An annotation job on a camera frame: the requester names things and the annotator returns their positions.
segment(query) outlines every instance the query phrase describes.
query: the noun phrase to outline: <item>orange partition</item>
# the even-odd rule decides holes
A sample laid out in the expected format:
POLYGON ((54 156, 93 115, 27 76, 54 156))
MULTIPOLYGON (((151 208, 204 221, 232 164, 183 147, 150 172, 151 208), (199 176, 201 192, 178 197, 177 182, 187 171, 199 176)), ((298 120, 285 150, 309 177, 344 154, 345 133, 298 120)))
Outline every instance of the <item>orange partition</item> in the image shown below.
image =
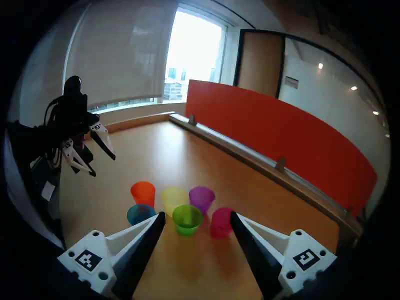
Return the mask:
POLYGON ((358 216, 377 181, 346 137, 291 104, 251 90, 190 80, 185 114, 286 166, 358 216))

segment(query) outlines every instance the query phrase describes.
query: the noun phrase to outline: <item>plastic cup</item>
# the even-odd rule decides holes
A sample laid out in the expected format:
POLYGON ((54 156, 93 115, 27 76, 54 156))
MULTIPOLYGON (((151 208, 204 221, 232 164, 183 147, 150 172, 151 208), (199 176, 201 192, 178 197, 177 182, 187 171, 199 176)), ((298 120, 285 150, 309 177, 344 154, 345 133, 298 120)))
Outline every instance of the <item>plastic cup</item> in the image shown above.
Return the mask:
POLYGON ((208 187, 196 186, 190 190, 189 198, 190 204, 197 207, 205 215, 213 204, 216 195, 208 187))
POLYGON ((231 231, 231 212, 233 209, 222 207, 214 211, 212 214, 210 234, 213 238, 222 239, 227 237, 231 231))
POLYGON ((130 188, 130 193, 132 194, 136 204, 146 204, 154 208, 154 196, 156 194, 156 188, 150 182, 136 182, 130 188))
POLYGON ((173 216, 176 207, 189 203, 188 192, 177 186, 164 189, 161 192, 161 200, 162 204, 164 204, 166 214, 170 217, 173 216))
POLYGON ((175 208, 172 214, 176 231, 181 236, 192 236, 203 221, 203 214, 193 205, 183 204, 175 208))
POLYGON ((128 219, 128 222, 133 226, 155 215, 156 212, 151 206, 148 206, 146 204, 136 204, 128 210, 126 218, 128 219))

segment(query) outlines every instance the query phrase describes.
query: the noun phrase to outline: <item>window blind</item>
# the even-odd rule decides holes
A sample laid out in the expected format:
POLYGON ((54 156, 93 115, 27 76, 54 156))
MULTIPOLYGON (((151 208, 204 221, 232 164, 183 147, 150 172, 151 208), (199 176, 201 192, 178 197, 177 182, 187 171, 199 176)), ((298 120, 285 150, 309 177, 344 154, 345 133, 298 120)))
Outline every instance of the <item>window blind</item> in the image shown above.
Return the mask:
POLYGON ((161 97, 178 3, 174 0, 93 2, 67 57, 66 78, 78 75, 88 107, 161 97))

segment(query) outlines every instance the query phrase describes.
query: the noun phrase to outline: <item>yellow cup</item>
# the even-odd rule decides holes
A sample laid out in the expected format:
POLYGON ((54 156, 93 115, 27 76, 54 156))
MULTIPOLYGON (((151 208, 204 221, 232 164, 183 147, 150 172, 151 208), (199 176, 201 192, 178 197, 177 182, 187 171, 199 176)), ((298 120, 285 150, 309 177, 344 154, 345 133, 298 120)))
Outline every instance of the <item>yellow cup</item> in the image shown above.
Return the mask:
POLYGON ((181 187, 170 186, 161 192, 161 200, 162 204, 164 204, 166 214, 172 217, 176 207, 189 203, 189 195, 181 187))

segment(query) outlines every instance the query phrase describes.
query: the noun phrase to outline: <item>green cup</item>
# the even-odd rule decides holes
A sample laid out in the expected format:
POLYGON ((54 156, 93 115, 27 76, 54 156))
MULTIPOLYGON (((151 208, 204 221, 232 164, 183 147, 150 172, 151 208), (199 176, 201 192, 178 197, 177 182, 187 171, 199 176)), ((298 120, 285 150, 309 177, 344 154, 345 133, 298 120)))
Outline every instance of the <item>green cup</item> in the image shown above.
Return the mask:
POLYGON ((181 236, 192 236, 203 221, 203 214, 193 205, 179 205, 172 214, 176 230, 181 236))

